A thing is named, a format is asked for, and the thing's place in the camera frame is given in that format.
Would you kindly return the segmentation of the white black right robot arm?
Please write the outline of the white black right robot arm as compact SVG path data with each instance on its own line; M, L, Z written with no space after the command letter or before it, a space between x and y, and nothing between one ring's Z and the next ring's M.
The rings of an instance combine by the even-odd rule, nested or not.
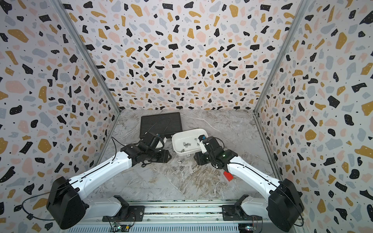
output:
M200 135L198 141L202 150L194 156L198 165L211 164L218 170L237 176L264 198L263 201L259 201L249 195L243 195L235 203L235 214L238 218L266 217L284 232L289 232L296 225L305 208L292 181L289 179L281 181L261 172L249 165L236 152L230 149L224 150L218 138Z

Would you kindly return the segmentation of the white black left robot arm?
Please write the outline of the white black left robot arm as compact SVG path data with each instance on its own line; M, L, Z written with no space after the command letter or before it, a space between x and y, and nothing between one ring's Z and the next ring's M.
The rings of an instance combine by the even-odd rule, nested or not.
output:
M128 220L132 208L120 195L96 201L89 200L88 196L106 181L137 164L145 167L151 163L168 163L172 156L164 148L166 140L164 135L146 133L138 143L125 145L96 167L69 179L56 179L46 208L59 228L66 230L83 219L95 217L108 222Z

